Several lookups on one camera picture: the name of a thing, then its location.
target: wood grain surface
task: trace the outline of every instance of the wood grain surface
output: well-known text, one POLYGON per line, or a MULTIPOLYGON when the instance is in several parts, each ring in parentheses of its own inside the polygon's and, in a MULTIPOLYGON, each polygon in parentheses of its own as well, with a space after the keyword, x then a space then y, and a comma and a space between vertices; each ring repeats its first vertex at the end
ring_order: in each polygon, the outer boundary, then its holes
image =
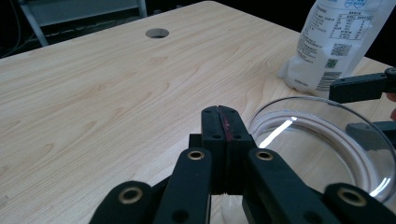
MULTIPOLYGON (((302 95, 276 77, 298 36, 207 1, 0 60, 0 223, 88 223, 118 184, 169 176, 206 107, 248 122, 302 95)), ((386 68, 364 58, 356 73, 386 68)), ((396 106, 349 105, 371 120, 396 106)), ((224 223, 221 202, 211 223, 224 223)))

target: glass dish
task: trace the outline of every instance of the glass dish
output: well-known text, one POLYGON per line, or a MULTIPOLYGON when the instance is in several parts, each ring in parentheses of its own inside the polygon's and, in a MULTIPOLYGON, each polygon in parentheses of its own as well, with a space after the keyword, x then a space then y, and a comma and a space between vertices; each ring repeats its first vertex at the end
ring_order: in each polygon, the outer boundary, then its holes
POLYGON ((357 186, 384 203, 395 189, 395 153, 388 138, 355 111, 315 96, 263 106, 248 123, 258 147, 276 151, 313 189, 357 186))

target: plastic bottle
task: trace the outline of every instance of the plastic bottle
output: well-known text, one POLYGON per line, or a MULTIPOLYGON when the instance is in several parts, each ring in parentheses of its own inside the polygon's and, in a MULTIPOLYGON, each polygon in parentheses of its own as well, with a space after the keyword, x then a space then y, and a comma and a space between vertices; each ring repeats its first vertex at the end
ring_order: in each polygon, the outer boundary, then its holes
POLYGON ((317 0, 296 55, 277 76, 299 92, 328 98, 333 81, 353 76, 395 5, 396 0, 317 0))

